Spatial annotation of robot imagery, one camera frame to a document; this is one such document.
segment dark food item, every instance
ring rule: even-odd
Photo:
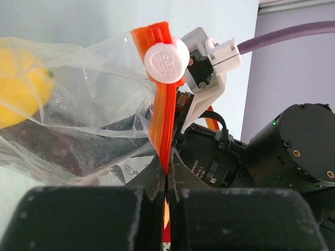
[[[143,116],[149,119],[150,114],[148,109]],[[53,123],[58,121],[57,124],[67,127],[78,126],[74,121],[60,113],[53,113],[51,119]],[[142,130],[142,125],[138,116],[133,115],[103,129],[116,131]],[[57,128],[48,128],[30,120],[0,130],[0,136],[8,142],[18,143],[38,158],[58,165],[79,177],[90,174],[114,159],[133,156],[133,152],[149,142],[148,138],[110,138],[78,131],[58,131]],[[154,155],[154,151],[143,155],[146,154]],[[36,168],[32,172],[28,165],[17,166],[23,172],[30,171],[31,176],[37,181],[44,181],[46,177],[52,176],[52,173],[44,169]]]

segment clear plastic bag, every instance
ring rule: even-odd
[[[136,160],[136,174],[155,154],[154,95],[129,33],[89,48],[2,38],[0,166],[46,185],[122,185],[118,167]]]

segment purple cable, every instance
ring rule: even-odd
[[[286,40],[326,33],[335,33],[335,21],[311,22],[309,24],[288,27],[252,38],[239,44],[237,47],[241,55],[243,55]]]

